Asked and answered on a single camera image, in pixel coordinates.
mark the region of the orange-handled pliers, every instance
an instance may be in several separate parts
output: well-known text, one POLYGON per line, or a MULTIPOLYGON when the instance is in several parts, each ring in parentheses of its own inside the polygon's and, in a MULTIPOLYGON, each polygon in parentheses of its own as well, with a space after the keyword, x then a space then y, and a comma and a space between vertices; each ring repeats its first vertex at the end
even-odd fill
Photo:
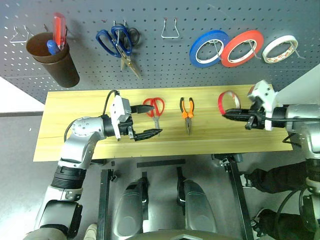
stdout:
POLYGON ((185 119, 185 128, 188 135, 190 135, 191 133, 191 119, 194 117, 194 109, 195 109, 195 104, 192 97, 189 97, 189 105, 190 105, 190 110, 189 112, 187 112, 185 109, 185 100, 183 97, 180 98, 180 110, 182 112, 182 117, 185 119))

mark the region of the red-handled scissors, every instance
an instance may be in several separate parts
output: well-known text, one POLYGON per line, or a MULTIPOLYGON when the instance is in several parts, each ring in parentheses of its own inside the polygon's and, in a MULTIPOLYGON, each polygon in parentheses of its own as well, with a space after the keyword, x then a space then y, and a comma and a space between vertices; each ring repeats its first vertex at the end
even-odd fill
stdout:
POLYGON ((148 105, 154 106, 154 109, 149 111, 149 112, 147 112, 146 114, 153 119, 154 124, 155 124, 155 128, 156 129, 160 129, 159 117, 162 115, 162 113, 165 110, 165 102, 160 97, 154 97, 154 98, 147 98, 146 100, 143 101, 143 104, 144 105, 148 104, 148 105), (159 108, 158 108, 158 105, 157 105, 157 101, 161 102, 161 104, 162 104, 162 110, 161 111, 159 111, 159 108))

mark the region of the gray pegboard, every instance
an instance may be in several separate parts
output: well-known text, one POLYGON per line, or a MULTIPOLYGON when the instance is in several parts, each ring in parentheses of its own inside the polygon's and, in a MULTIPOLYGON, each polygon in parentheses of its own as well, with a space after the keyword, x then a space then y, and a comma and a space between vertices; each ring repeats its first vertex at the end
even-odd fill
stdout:
MULTIPOLYGON (((320 2, 318 0, 3 0, 0 6, 0 74, 29 95, 45 102, 48 91, 166 88, 254 84, 261 79, 280 90, 319 64, 320 2), (53 12, 65 15, 67 41, 80 75, 80 83, 62 88, 26 51, 25 43, 9 43, 13 27, 26 25, 33 34, 52 30, 53 12), (167 17, 167 34, 174 35, 177 18, 178 39, 162 39, 167 17), (133 59, 141 71, 138 80, 130 69, 120 70, 120 61, 107 54, 95 39, 97 31, 109 30, 113 20, 126 20, 140 32, 133 59), (207 68, 191 65, 189 51, 194 41, 210 30, 225 31, 230 38, 247 30, 264 36, 262 50, 272 40, 293 35, 298 52, 287 59, 267 64, 256 58, 238 67, 217 63, 207 68)), ((203 50, 210 55, 214 49, 203 50)), ((236 49, 242 56, 248 46, 236 49)))

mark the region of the pen holder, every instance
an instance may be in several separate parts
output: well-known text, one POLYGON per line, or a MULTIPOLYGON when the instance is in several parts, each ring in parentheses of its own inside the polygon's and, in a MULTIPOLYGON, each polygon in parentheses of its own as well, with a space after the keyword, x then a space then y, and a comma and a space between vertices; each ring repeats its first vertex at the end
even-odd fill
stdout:
POLYGON ((47 41, 52 39, 52 32, 39 33, 27 41, 26 50, 44 66, 61 87, 74 87, 78 84, 80 77, 72 61, 69 45, 66 44, 60 52, 51 55, 48 51, 47 41))

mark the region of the wooden tabletop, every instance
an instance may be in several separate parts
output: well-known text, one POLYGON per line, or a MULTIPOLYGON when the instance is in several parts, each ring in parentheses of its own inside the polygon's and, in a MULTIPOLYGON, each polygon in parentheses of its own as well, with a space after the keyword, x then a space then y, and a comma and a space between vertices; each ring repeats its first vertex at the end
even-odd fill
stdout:
MULTIPOLYGON (((241 107, 248 108, 251 105, 247 98, 250 88, 251 85, 230 85, 120 90, 120 95, 129 99, 131 106, 142 104, 146 98, 162 98, 165 110, 159 124, 163 131, 160 136, 138 142, 130 140, 128 136, 122 136, 120 141, 109 137, 97 143, 93 159, 292 150, 290 144, 282 143, 288 135, 283 128, 274 128, 273 131, 246 130, 245 122, 221 116, 217 107, 220 93, 227 90, 236 92, 240 97, 241 107), (194 101, 190 136, 186 132, 185 120, 179 108, 181 97, 185 100, 192 97, 194 101)), ((48 92, 33 161, 58 161, 66 127, 77 118, 100 116, 108 92, 109 90, 48 92)), ((234 108, 227 97, 223 103, 225 109, 234 108)), ((184 104, 188 111, 189 101, 184 104)), ((155 128, 154 122, 145 113, 135 113, 132 118, 136 133, 155 128)))

